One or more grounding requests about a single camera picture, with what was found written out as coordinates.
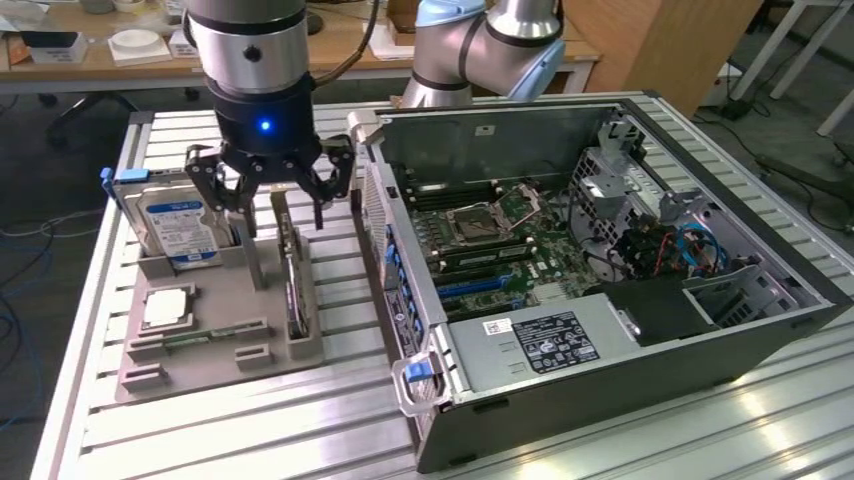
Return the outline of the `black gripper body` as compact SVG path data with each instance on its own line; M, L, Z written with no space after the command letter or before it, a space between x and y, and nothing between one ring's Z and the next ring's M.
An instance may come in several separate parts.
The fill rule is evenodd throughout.
M213 80L207 85L224 142L223 162L243 175L308 171L321 154L312 77L303 75L293 85L267 93L231 91Z

